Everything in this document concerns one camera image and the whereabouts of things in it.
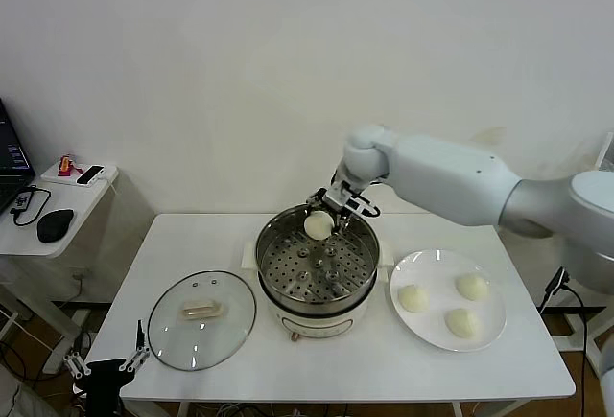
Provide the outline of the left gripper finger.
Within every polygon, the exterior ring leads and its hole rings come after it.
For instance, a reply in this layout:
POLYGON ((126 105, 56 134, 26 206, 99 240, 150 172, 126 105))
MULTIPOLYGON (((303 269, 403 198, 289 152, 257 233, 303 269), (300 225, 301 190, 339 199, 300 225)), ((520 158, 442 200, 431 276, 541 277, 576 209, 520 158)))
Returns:
POLYGON ((142 320, 137 321, 135 349, 119 367, 121 372, 137 373, 150 356, 150 348, 145 345, 145 332, 142 320))
POLYGON ((91 375, 91 369, 78 351, 66 354, 63 357, 63 363, 73 378, 84 378, 91 375))

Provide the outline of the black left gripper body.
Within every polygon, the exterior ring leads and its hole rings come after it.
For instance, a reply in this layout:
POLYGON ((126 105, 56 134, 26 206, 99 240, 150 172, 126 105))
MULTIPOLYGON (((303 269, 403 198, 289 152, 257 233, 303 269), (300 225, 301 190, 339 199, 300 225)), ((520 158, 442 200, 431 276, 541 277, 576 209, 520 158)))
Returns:
POLYGON ((121 416, 120 391, 126 384, 126 371, 121 371, 123 359, 93 361, 88 364, 91 374, 87 376, 86 416, 121 416))

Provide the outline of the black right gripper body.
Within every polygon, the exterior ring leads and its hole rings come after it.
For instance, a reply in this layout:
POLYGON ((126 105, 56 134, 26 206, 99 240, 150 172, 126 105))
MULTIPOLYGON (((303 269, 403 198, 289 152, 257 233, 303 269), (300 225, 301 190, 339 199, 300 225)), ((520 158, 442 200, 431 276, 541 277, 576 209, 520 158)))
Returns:
POLYGON ((346 181, 335 181, 322 194, 321 202, 326 208, 340 212, 352 199, 351 185, 346 181))

